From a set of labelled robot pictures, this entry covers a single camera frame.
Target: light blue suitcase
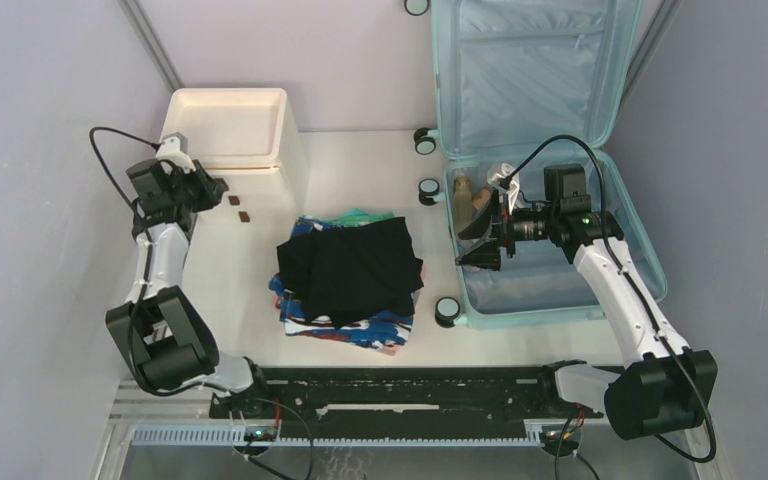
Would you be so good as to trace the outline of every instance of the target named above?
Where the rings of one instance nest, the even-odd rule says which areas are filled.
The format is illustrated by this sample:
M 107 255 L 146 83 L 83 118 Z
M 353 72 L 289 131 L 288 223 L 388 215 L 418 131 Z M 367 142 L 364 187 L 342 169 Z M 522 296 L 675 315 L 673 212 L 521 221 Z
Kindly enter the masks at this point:
M 602 162 L 607 210 L 614 214 L 646 287 L 658 301 L 667 282 L 619 172 L 600 147 L 617 114 L 642 0 L 434 0 L 438 129 L 414 135 L 417 152 L 439 144 L 451 160 L 444 174 L 453 225 L 454 179 L 486 185 L 496 162 L 519 165 L 561 133 L 583 139 Z M 584 151 L 551 144 L 521 173 L 524 195 L 543 199 L 543 167 L 577 162 L 598 211 L 599 183 Z M 463 252 L 450 231 L 455 254 Z M 549 241 L 519 242 L 498 272 L 458 267 L 456 325 L 506 328 L 604 318 L 590 287 Z

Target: black cable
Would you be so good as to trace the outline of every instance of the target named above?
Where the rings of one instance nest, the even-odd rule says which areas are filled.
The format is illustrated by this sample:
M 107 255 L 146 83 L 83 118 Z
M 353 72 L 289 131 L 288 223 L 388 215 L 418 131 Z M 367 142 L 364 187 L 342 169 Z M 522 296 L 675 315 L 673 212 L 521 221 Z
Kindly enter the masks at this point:
M 625 268 L 622 264 L 622 262 L 617 258 L 617 255 L 614 253 L 614 250 L 611 248 L 610 243 L 608 242 L 608 232 L 607 232 L 607 211 L 605 210 L 605 205 L 607 203 L 607 196 L 605 193 L 605 177 L 602 174 L 602 168 L 599 165 L 599 161 L 596 159 L 596 155 L 593 153 L 593 150 L 590 149 L 590 146 L 584 143 L 581 139 L 574 137 L 572 135 L 556 135 L 542 144 L 540 144 L 537 149 L 535 149 L 531 155 L 529 155 L 516 169 L 514 169 L 513 172 L 511 172 L 510 175 L 505 177 L 502 182 L 500 182 L 500 185 L 507 188 L 510 185 L 511 180 L 513 179 L 514 175 L 519 173 L 520 170 L 522 170 L 526 165 L 528 165 L 531 160 L 534 159 L 534 157 L 537 156 L 538 153 L 540 153 L 541 150 L 546 148 L 547 145 L 549 145 L 552 142 L 556 142 L 558 140 L 569 140 L 578 146 L 580 146 L 584 151 L 587 153 L 587 156 L 590 157 L 590 161 L 593 162 L 593 167 L 596 169 L 596 175 L 599 177 L 599 198 L 600 198 L 600 205 L 599 205 L 599 216 L 601 217 L 601 223 L 602 223 L 602 240 L 605 242 L 605 249 L 608 251 L 608 254 L 611 256 L 611 260 L 613 260 L 614 264 L 617 266 L 617 269 L 619 269 L 619 272 L 622 273 L 622 275 L 625 277 L 626 281 L 631 285 L 631 288 L 634 290 L 634 292 L 637 294 L 637 298 L 640 300 L 640 303 L 643 305 L 643 308 L 646 310 L 646 314 L 649 316 L 649 321 L 652 323 L 652 327 L 655 329 L 655 332 L 660 333 L 661 332 L 661 326 L 658 325 L 658 320 L 655 318 L 655 314 L 652 312 L 652 308 L 649 306 L 649 302 L 646 301 L 646 297 L 643 296 L 643 292 L 640 290 L 640 287 L 637 286 L 637 283 L 634 281 L 634 279 L 631 277 L 631 275 L 628 273 L 628 269 Z M 690 385 L 690 389 L 693 391 L 693 394 L 696 396 L 696 399 L 699 401 L 699 406 L 702 407 L 702 414 L 705 417 L 705 427 L 708 432 L 708 441 L 710 442 L 710 450 L 708 451 L 708 455 L 704 457 L 694 457 L 693 455 L 681 450 L 679 447 L 677 447 L 675 444 L 664 438 L 662 435 L 655 435 L 655 438 L 661 441 L 664 445 L 669 447 L 674 452 L 678 453 L 682 457 L 684 457 L 687 460 L 690 460 L 691 462 L 695 463 L 708 463 L 714 459 L 717 455 L 717 439 L 714 435 L 714 423 L 711 419 L 711 412 L 708 411 L 708 407 L 705 405 L 705 400 L 702 398 L 702 393 L 699 391 L 699 388 L 696 386 L 696 382 L 693 381 L 693 378 L 691 378 L 690 374 L 687 372 L 687 369 L 684 368 L 684 365 L 681 363 L 681 361 L 678 359 L 678 355 L 673 350 L 672 346 L 670 346 L 669 342 L 666 341 L 666 338 L 663 338 L 663 341 L 661 342 L 664 347 L 666 348 L 667 352 L 670 354 L 670 357 L 672 357 L 673 361 L 678 365 L 679 370 L 681 370 L 682 375 L 684 375 L 684 378 L 687 380 L 687 383 Z M 555 458 L 555 478 L 557 479 L 557 463 L 558 459 Z
M 576 454 L 575 454 L 575 458 L 577 458 L 577 459 L 581 460 L 581 463 L 583 463 L 583 464 L 584 464 L 584 466 L 586 466 L 587 468 L 589 468 L 589 469 L 590 469 L 590 472 L 591 472 L 591 473 L 593 473 L 593 476 L 596 478 L 596 480 L 602 480 L 601 478 L 599 478 L 599 474 L 598 474 L 598 473 L 596 473 L 596 469 L 595 469 L 595 468 L 593 468 L 593 465 L 590 465 L 590 462 L 588 462 L 586 458 L 584 458 L 583 456 L 581 456 L 581 454 L 580 454 L 580 453 L 576 453 Z
M 269 403 L 269 404 L 275 405 L 275 406 L 276 406 L 276 407 L 278 407 L 278 408 L 283 408 L 284 410 L 287 410 L 288 412 L 290 412 L 290 413 L 292 413 L 293 415 L 295 415 L 295 416 L 296 416 L 296 418 L 298 418 L 298 419 L 299 419 L 299 421 L 300 421 L 300 422 L 302 422 L 302 426 L 304 426 L 304 427 L 305 427 L 305 432 L 307 432 L 307 438 L 308 438 L 308 440 L 310 441 L 310 462 L 308 463 L 308 467 L 307 467 L 307 475 L 305 475 L 305 478 L 304 478 L 304 480 L 310 480 L 310 476 L 313 474 L 314 446 L 313 446 L 313 434 L 312 434 L 312 433 L 310 433 L 310 428 L 308 428 L 308 426 L 307 426 L 307 422 L 305 422 L 305 421 L 304 421 L 304 419 L 302 418 L 302 416 L 301 416 L 301 415 L 299 415 L 299 413 L 298 413 L 298 412 L 296 412 L 296 411 L 295 411 L 295 410 L 293 410 L 292 408 L 290 408 L 290 407 L 288 407 L 288 406 L 284 405 L 283 403 L 280 403 L 280 402 L 276 402 L 276 401 L 273 401 L 273 400 L 268 400 L 268 399 L 266 399 L 266 398 L 252 398 L 252 400 L 255 400 L 255 401 L 258 401 L 258 402 L 266 402 L 266 403 Z M 281 478 L 281 479 L 283 479 L 283 480 L 294 480 L 292 477 L 289 477 L 289 476 L 287 476 L 287 475 L 284 475 L 283 473 L 281 473 L 281 472 L 279 472 L 279 471 L 277 471 L 277 470 L 273 469 L 272 467 L 270 467 L 270 466 L 268 466 L 268 465 L 265 465 L 265 464 L 263 464 L 263 463 L 262 463 L 260 460 L 258 460 L 258 459 L 256 459 L 256 458 L 254 458 L 254 457 L 252 457 L 252 456 L 249 456 L 248 454 L 246 454 L 245 452 L 246 452 L 246 450 L 248 450 L 248 447 L 249 447 L 249 445 L 251 445 L 251 443 L 252 443 L 252 442 L 249 442 L 249 443 L 246 445 L 246 447 L 243 449 L 243 454 L 244 454 L 244 455 L 246 455 L 246 460 L 248 460 L 249 462 L 251 462 L 251 463 L 252 463 L 252 465 L 255 465 L 255 466 L 257 466 L 257 467 L 260 467 L 260 468 L 262 468 L 263 470 L 265 470 L 265 471 L 267 471 L 267 472 L 271 473 L 272 475 L 275 475 L 275 476 L 276 476 L 276 477 L 278 477 L 278 478 Z
M 561 480 L 561 472 L 558 470 L 558 463 L 561 459 L 561 445 L 564 443 L 564 435 L 567 434 L 567 428 L 569 428 L 569 424 L 572 423 L 573 419 L 578 417 L 578 415 L 579 411 L 576 408 L 570 414 L 570 418 L 568 418 L 566 423 L 564 423 L 564 428 L 561 429 L 561 436 L 558 437 L 558 451 L 555 452 L 555 480 Z
M 148 279 L 151 273 L 151 258 L 154 252 L 154 239 L 151 237 L 151 232 L 149 232 L 149 229 L 145 228 L 145 224 L 143 223 L 144 219 L 142 215 L 140 215 L 139 210 L 137 209 L 139 200 L 138 199 L 134 199 L 133 201 L 129 200 L 128 196 L 125 194 L 125 191 L 122 190 L 121 186 L 119 186 L 119 182 L 117 182 L 116 179 L 113 178 L 113 174 L 110 173 L 110 169 L 107 167 L 107 162 L 104 161 L 104 157 L 101 155 L 101 151 L 99 150 L 98 145 L 96 144 L 96 141 L 95 141 L 95 134 L 97 132 L 115 133 L 117 135 L 130 138 L 131 140 L 144 143 L 155 150 L 160 148 L 160 144 L 151 142 L 144 138 L 137 137 L 128 132 L 123 132 L 122 130 L 117 130 L 115 128 L 110 128 L 110 127 L 93 127 L 90 129 L 90 133 L 89 133 L 90 145 L 92 146 L 93 152 L 95 153 L 95 156 L 98 159 L 98 163 L 101 165 L 101 168 L 102 170 L 104 170 L 104 173 L 107 175 L 107 178 L 110 180 L 110 183 L 113 184 L 113 188 L 116 189 L 116 191 L 119 193 L 119 196 L 122 197 L 122 200 L 125 202 L 125 205 L 127 205 L 128 209 L 131 210 L 131 213 L 134 214 L 134 219 L 137 222 L 140 222 L 140 225 L 143 227 L 142 231 L 143 233 L 145 233 L 145 236 L 146 236 L 146 242 L 147 242 L 146 263 L 145 263 L 145 269 L 143 270 L 143 284 L 140 287 L 140 293 L 137 295 L 137 300 L 134 302 L 134 306 L 131 309 L 131 316 L 128 322 L 128 335 L 127 335 L 128 363 L 129 363 L 128 366 L 131 368 L 131 372 L 134 374 L 134 380 L 137 382 L 137 385 L 143 391 L 157 397 L 171 397 L 172 395 L 177 395 L 181 392 L 190 390 L 191 388 L 195 388 L 198 386 L 205 386 L 208 388 L 212 388 L 214 390 L 218 390 L 220 392 L 225 392 L 226 390 L 218 385 L 215 385 L 212 383 L 202 383 L 202 382 L 190 383 L 182 387 L 176 388 L 174 390 L 158 390 L 149 384 L 148 379 L 145 378 L 145 374 L 143 373 L 143 371 L 137 368 L 136 364 L 134 363 L 134 330 L 135 330 L 134 318 L 136 317 L 137 312 L 140 310 L 143 300 L 145 299 L 146 291 L 148 290 Z

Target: white table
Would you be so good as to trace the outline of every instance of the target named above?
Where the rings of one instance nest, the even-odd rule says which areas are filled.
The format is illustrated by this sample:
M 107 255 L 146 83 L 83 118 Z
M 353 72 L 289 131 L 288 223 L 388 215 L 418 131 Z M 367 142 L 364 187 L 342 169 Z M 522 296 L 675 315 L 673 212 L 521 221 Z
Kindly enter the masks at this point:
M 444 329 L 434 303 L 459 296 L 443 205 L 417 200 L 423 178 L 442 177 L 447 160 L 438 149 L 414 152 L 412 132 L 303 134 L 311 164 L 305 213 L 336 217 L 352 207 L 392 210 L 407 219 L 416 255 L 427 273 L 413 332 L 395 356 L 313 338 L 287 337 L 267 283 L 278 271 L 275 247 L 290 225 L 261 227 L 202 222 L 192 241 L 184 291 L 208 324 L 219 348 L 271 367 L 480 367 L 542 365 L 582 359 L 619 365 L 616 339 L 604 320 L 507 330 Z

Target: suitcase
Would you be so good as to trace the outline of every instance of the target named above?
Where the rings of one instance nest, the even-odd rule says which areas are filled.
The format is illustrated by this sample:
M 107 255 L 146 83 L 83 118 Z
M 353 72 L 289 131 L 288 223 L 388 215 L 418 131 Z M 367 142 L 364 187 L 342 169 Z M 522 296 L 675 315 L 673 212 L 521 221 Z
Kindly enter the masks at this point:
M 667 283 L 616 165 L 600 147 L 619 106 L 642 0 L 435 0 L 431 5 L 438 129 L 420 129 L 416 150 L 439 144 L 451 160 L 444 195 L 455 255 L 464 251 L 452 225 L 454 180 L 473 193 L 490 165 L 519 165 L 541 142 L 561 133 L 583 139 L 605 173 L 607 210 L 625 233 L 632 259 L 658 301 Z M 543 168 L 580 163 L 593 210 L 599 182 L 584 150 L 560 141 L 521 173 L 521 190 L 544 198 Z M 518 242 L 502 254 L 501 271 L 457 267 L 460 305 L 438 305 L 441 325 L 506 328 L 604 318 L 584 278 L 549 241 Z M 441 321 L 441 310 L 445 320 Z

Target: white wall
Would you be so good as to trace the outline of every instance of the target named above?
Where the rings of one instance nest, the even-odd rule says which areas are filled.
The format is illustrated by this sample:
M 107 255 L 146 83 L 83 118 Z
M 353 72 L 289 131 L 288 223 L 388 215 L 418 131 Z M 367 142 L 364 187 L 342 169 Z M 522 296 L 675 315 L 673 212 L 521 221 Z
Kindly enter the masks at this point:
M 283 87 L 303 131 L 437 125 L 431 14 L 404 0 L 140 3 L 188 87 Z
M 0 479 L 87 478 L 124 364 L 104 329 L 130 216 L 87 142 L 169 98 L 113 0 L 0 0 Z M 145 148 L 105 137 L 116 171 Z
M 768 2 L 685 1 L 609 143 L 667 273 L 665 313 L 720 366 L 738 478 L 768 478 Z

